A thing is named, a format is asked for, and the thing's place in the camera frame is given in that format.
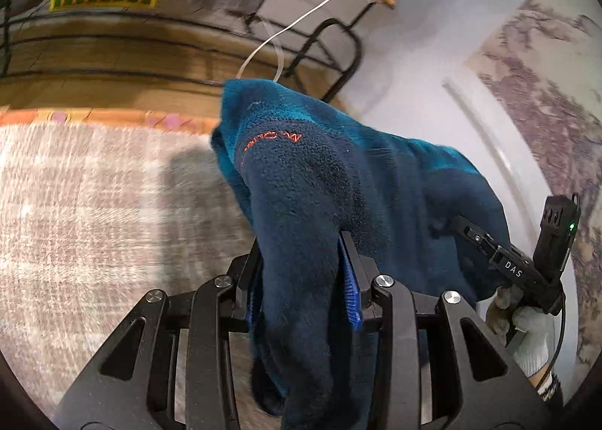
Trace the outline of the white gloved right hand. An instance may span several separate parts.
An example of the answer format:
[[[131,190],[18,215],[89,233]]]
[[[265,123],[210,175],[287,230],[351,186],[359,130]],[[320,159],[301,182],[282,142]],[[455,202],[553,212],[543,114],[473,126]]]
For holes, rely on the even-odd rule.
[[[498,287],[487,309],[486,324],[536,386],[553,355],[554,321],[541,309],[520,306],[521,299],[518,287]]]

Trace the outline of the black sleeved right forearm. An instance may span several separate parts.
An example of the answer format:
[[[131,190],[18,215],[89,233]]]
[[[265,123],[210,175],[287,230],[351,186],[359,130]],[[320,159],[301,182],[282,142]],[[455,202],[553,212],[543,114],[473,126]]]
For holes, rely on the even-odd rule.
[[[549,365],[544,366],[536,372],[529,382],[536,388],[537,393],[545,404],[549,407],[562,407],[563,394],[561,384]]]

